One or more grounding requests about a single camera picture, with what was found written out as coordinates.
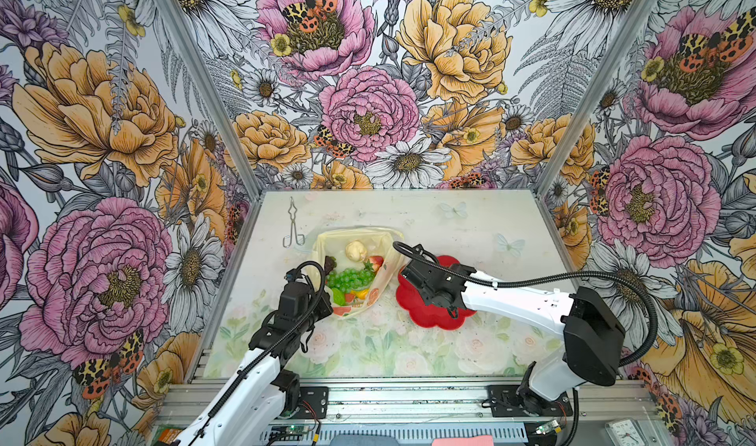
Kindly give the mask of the dark purple fake mangosteen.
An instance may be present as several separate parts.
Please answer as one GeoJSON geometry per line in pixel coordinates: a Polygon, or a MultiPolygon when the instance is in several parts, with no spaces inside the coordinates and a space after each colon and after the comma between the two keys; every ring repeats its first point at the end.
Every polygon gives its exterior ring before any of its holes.
{"type": "Polygon", "coordinates": [[[323,267],[326,276],[331,274],[337,268],[336,258],[333,256],[326,256],[323,267]]]}

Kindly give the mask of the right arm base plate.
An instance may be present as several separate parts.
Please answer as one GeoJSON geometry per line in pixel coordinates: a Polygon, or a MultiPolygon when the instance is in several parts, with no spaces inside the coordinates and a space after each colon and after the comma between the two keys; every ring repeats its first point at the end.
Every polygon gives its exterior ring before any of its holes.
{"type": "Polygon", "coordinates": [[[573,415],[572,404],[566,393],[562,393],[555,401],[547,401],[530,391],[520,395],[518,386],[509,384],[486,387],[486,398],[480,406],[491,410],[494,418],[521,418],[521,416],[567,418],[573,415]]]}

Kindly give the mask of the green fake pepper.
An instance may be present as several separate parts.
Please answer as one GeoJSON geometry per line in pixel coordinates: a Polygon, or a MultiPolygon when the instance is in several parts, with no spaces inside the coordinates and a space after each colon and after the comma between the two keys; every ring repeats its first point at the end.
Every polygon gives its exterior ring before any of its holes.
{"type": "Polygon", "coordinates": [[[346,306],[348,304],[346,300],[346,295],[344,292],[342,292],[339,289],[332,289],[332,302],[336,304],[337,306],[346,306]]]}

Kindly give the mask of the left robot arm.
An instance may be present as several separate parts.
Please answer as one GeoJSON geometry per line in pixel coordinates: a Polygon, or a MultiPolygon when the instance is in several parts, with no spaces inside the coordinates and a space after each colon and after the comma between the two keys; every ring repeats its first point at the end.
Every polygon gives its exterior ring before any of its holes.
{"type": "Polygon", "coordinates": [[[172,445],[255,445],[271,422],[297,408],[299,377],[285,366],[304,334],[333,314],[325,282],[316,262],[287,272],[277,309],[253,334],[235,375],[172,445]]]}

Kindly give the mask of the translucent yellowish plastic bag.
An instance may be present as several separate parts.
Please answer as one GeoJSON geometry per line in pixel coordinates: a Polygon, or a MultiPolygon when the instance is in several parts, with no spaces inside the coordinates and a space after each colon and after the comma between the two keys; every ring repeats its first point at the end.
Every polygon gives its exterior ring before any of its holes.
{"type": "Polygon", "coordinates": [[[331,229],[324,231],[316,237],[311,259],[318,262],[322,267],[326,256],[333,256],[337,261],[337,268],[333,272],[341,272],[345,269],[360,270],[367,268],[365,262],[352,262],[345,255],[345,247],[351,241],[361,241],[367,246],[368,257],[373,255],[382,256],[384,264],[375,273],[372,285],[361,292],[345,292],[346,306],[337,306],[332,302],[332,293],[327,286],[328,276],[325,275],[325,289],[330,294],[333,312],[336,316],[346,318],[354,317],[378,302],[383,292],[397,281],[399,270],[404,266],[405,257],[395,248],[396,242],[402,241],[404,235],[396,229],[382,227],[355,227],[348,229],[331,229]]]}

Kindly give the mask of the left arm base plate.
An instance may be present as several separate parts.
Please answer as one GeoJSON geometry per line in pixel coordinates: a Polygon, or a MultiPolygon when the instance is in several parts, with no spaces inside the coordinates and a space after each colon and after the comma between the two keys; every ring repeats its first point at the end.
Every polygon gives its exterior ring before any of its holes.
{"type": "Polygon", "coordinates": [[[301,386],[294,420],[325,420],[328,413],[330,389],[328,387],[301,386]]]}

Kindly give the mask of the cream fake garlic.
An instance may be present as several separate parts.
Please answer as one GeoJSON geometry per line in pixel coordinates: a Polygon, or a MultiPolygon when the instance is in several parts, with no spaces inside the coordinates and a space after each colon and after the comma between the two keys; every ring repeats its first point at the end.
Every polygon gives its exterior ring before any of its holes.
{"type": "Polygon", "coordinates": [[[352,262],[365,262],[368,259],[368,249],[361,241],[351,241],[345,247],[345,255],[352,262]]]}

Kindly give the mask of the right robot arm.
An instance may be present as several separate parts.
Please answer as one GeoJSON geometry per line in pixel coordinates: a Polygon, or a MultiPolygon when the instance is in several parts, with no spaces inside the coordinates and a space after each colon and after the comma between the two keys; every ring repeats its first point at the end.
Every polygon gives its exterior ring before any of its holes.
{"type": "Polygon", "coordinates": [[[483,311],[543,330],[562,346],[541,361],[533,361],[506,403],[527,414],[541,415],[567,391],[584,384],[610,387],[621,365],[625,330],[593,290],[538,290],[537,285],[572,279],[558,274],[521,282],[497,280],[471,266],[443,267],[421,245],[393,244],[409,258],[404,279],[427,306],[456,318],[464,310],[483,311]]]}

